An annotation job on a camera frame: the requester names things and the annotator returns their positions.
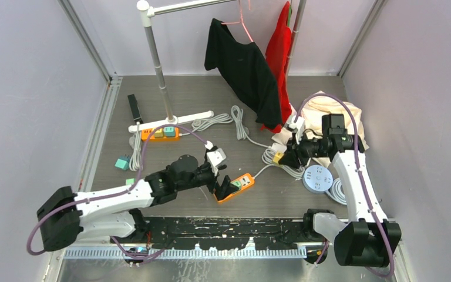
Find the yellow charger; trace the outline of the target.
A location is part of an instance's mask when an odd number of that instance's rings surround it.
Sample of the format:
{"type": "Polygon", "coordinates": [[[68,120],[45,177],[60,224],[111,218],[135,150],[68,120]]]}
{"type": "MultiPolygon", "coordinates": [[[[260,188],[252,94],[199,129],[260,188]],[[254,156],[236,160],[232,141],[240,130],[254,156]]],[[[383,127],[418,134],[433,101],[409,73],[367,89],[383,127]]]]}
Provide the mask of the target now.
{"type": "Polygon", "coordinates": [[[276,152],[275,155],[272,157],[272,162],[274,164],[280,164],[280,160],[283,158],[284,153],[283,152],[276,152]]]}

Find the black power strip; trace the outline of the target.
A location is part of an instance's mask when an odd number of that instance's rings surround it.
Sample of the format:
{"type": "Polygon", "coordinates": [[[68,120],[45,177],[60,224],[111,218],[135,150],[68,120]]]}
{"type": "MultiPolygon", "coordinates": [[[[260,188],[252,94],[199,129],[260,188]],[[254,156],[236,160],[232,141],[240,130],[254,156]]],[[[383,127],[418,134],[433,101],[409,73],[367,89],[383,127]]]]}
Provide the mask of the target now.
{"type": "Polygon", "coordinates": [[[135,94],[131,94],[127,96],[129,101],[130,110],[132,113],[132,117],[135,123],[143,123],[143,119],[140,114],[139,104],[135,97],[135,94]]]}

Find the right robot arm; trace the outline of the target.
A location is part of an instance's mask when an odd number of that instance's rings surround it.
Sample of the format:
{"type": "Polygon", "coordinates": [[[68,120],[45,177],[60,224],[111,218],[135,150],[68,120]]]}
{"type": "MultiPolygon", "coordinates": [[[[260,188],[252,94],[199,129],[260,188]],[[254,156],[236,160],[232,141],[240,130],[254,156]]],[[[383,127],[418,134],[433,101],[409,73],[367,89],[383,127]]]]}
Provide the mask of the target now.
{"type": "Polygon", "coordinates": [[[309,241],[321,237],[333,244],[341,266],[389,267],[402,232],[381,209],[365,165],[361,138],[345,128],[343,114],[322,117],[322,136],[307,138],[305,123],[292,115],[287,122],[292,136],[279,163],[292,168],[308,164],[309,159],[327,157],[335,168],[344,190],[348,221],[342,222],[329,210],[309,209],[302,232],[309,241]]]}

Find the white power strip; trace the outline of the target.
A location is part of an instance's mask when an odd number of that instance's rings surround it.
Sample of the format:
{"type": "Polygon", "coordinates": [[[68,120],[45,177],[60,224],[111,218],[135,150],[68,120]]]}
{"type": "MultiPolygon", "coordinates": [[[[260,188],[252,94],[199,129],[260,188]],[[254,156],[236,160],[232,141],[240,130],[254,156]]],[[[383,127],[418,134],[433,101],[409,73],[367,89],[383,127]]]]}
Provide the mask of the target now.
{"type": "Polygon", "coordinates": [[[276,153],[277,152],[285,153],[287,150],[287,147],[286,147],[286,145],[283,145],[283,144],[273,143],[271,145],[271,149],[274,150],[276,153]]]}

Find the round blue socket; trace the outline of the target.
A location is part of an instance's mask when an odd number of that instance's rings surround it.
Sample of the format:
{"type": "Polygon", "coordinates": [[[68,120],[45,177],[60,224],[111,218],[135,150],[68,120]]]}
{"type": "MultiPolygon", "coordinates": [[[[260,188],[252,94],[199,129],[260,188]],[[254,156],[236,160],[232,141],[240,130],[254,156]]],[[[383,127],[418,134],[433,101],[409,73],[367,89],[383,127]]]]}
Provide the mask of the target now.
{"type": "Polygon", "coordinates": [[[334,182],[331,172],[321,165],[308,166],[302,177],[304,187],[315,194],[327,192],[334,182]]]}

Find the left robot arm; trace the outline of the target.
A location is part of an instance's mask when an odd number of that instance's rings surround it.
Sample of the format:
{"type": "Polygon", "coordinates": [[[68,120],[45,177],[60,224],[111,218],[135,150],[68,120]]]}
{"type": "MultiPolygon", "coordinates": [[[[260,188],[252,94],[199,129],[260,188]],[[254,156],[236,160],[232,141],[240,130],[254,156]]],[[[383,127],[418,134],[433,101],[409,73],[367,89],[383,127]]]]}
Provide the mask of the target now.
{"type": "Polygon", "coordinates": [[[178,192],[201,186],[218,201],[238,192],[238,181],[225,176],[218,182],[219,170],[226,168],[222,161],[215,152],[202,165],[195,157],[183,155],[135,184],[87,193],[61,187],[36,212],[43,249],[57,251],[82,239],[106,236],[139,243],[147,237],[148,228],[138,209],[165,204],[176,199],[178,192]]]}

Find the teal USB charger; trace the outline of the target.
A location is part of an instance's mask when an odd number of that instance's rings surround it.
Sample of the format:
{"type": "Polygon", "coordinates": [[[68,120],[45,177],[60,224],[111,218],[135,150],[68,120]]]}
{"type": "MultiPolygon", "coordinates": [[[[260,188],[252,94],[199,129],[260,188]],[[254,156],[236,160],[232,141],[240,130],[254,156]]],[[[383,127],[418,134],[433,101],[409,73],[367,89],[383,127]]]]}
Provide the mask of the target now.
{"type": "Polygon", "coordinates": [[[128,156],[121,156],[117,158],[117,161],[115,163],[115,167],[123,170],[123,171],[127,171],[129,170],[130,167],[130,157],[128,156]]]}

